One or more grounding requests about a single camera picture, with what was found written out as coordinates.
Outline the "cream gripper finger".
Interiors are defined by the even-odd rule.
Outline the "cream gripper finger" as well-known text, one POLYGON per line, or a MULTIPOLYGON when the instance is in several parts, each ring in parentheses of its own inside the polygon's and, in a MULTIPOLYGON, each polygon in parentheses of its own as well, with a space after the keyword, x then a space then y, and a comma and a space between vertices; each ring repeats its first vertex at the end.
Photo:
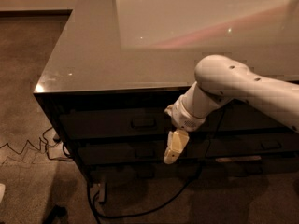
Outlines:
POLYGON ((176 129, 168 134, 167 147, 164 153, 164 163, 173 164, 183 152, 189 142, 189 134, 181 129, 176 129))

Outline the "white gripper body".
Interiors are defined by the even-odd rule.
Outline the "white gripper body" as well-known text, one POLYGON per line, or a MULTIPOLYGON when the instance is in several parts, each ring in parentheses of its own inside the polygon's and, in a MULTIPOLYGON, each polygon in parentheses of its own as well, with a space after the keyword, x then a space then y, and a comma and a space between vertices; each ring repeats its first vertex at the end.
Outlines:
POLYGON ((206 121, 206 119, 196 118, 187 111, 183 104, 182 95, 173 104, 169 105, 164 113, 171 118, 171 122, 176 128, 186 132, 195 132, 206 121))

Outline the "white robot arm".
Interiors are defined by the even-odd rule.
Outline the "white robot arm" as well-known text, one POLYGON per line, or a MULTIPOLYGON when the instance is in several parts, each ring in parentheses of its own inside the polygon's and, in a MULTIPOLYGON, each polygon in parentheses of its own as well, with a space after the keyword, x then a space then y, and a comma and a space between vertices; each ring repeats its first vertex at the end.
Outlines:
POLYGON ((236 99, 246 102, 284 126, 299 129, 299 86, 263 77, 243 63, 209 55, 194 69, 195 82, 165 113, 176 127, 168 134, 164 163, 176 162, 208 115, 236 99))

